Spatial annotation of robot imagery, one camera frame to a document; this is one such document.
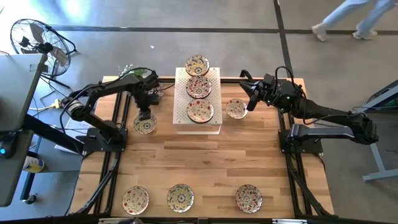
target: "concrete floor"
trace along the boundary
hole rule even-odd
[[[116,27],[212,27],[278,28],[272,0],[146,0],[146,1],[21,1],[5,2],[0,14],[0,49],[13,52],[9,28],[21,18],[48,24]],[[280,0],[286,29],[308,29],[331,12],[342,0]],[[353,14],[335,28],[352,30],[371,6]],[[398,30],[398,9],[388,13],[377,29]],[[160,75],[173,75],[193,54],[206,55],[224,76],[238,76],[248,69],[256,77],[284,64],[279,34],[214,34],[151,32],[61,32],[74,41],[78,53],[59,80],[77,90],[97,82],[104,75],[115,75],[126,64],[153,68]],[[397,79],[398,35],[379,36],[373,41],[357,41],[348,35],[333,35],[326,43],[311,35],[289,34],[287,44],[296,77],[305,79],[308,97],[320,105],[350,110],[363,105],[373,93]],[[68,90],[58,88],[63,93]],[[50,92],[40,83],[36,99]],[[45,99],[51,104],[60,95]],[[40,119],[58,125],[59,111],[46,111]],[[380,135],[379,149],[386,168],[398,168],[396,115],[372,116]],[[345,140],[322,141],[326,176],[335,213],[345,218],[398,222],[398,177],[369,184],[362,175],[377,171],[369,147]],[[80,163],[78,156],[68,160]],[[20,202],[20,181],[10,207],[0,208],[0,220],[63,215],[72,197],[78,172],[40,174],[32,193],[39,201]],[[13,214],[11,210],[23,210]]]

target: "butcher block tabletop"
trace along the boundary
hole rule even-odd
[[[103,81],[115,78],[104,77]],[[305,89],[302,78],[295,78],[295,83]],[[127,189],[140,185],[149,193],[149,206],[141,217],[294,217],[286,161],[279,148],[277,110],[259,102],[245,118],[233,119],[225,112],[226,102],[233,98],[249,101],[239,84],[222,83],[223,125],[219,135],[176,133],[172,124],[174,87],[165,91],[158,106],[151,106],[157,119],[155,130],[139,134],[133,128],[137,108],[131,100],[126,124],[127,146],[121,154],[111,216],[130,217],[123,209],[122,198]],[[115,99],[116,95],[100,98],[95,114],[111,120]],[[81,208],[98,186],[103,158],[103,152],[94,152],[83,160],[71,212]],[[333,213],[321,161],[312,154],[302,154],[302,159],[308,188],[323,207]],[[187,184],[195,194],[193,207],[185,213],[175,213],[167,205],[167,192],[175,184]],[[235,193],[244,184],[254,185],[261,191],[262,207],[256,213],[244,213],[236,205]],[[104,190],[101,211],[105,208],[108,189],[109,184]],[[297,194],[302,206],[302,193],[298,190]]]

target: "small container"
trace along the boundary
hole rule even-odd
[[[167,194],[167,205],[177,213],[188,211],[193,205],[193,190],[186,184],[174,185]]]
[[[212,119],[214,107],[204,99],[192,100],[187,106],[187,114],[194,123],[204,124]]]
[[[203,99],[211,92],[211,82],[206,77],[191,77],[185,88],[192,98]]]
[[[206,75],[210,69],[209,60],[202,55],[195,55],[190,57],[185,63],[185,71],[190,76]]]
[[[23,171],[38,173],[44,168],[44,161],[38,158],[26,156]]]
[[[122,206],[129,215],[139,215],[149,204],[148,191],[141,186],[134,186],[123,195]]]

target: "electric fan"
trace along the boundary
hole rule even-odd
[[[17,54],[46,54],[48,70],[42,72],[51,77],[64,74],[70,66],[70,53],[75,44],[64,38],[49,25],[33,19],[21,19],[11,27],[11,44]],[[69,51],[65,41],[74,47]]]

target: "desk leg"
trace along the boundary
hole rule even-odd
[[[31,115],[26,115],[22,128],[32,130],[35,134],[78,154],[83,152],[83,143],[63,134],[61,131],[41,122],[41,120],[36,119]]]

